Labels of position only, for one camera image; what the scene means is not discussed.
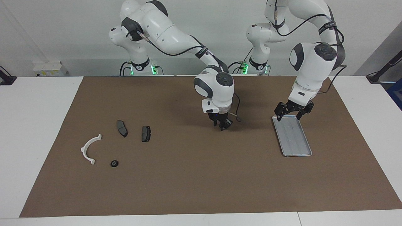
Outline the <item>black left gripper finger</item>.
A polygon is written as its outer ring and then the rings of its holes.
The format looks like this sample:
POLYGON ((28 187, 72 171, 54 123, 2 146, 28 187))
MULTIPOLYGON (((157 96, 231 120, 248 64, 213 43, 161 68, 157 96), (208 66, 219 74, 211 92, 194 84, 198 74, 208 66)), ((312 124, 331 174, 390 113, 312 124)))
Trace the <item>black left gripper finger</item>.
POLYGON ((281 121, 282 117, 289 113, 287 109, 287 104, 278 104, 274 110, 274 113, 277 117, 277 121, 281 121))
POLYGON ((300 120, 302 118, 303 115, 305 114, 309 114, 312 109, 313 109, 314 105, 307 105, 306 107, 304 107, 303 109, 300 109, 299 112, 296 115, 297 120, 300 120))

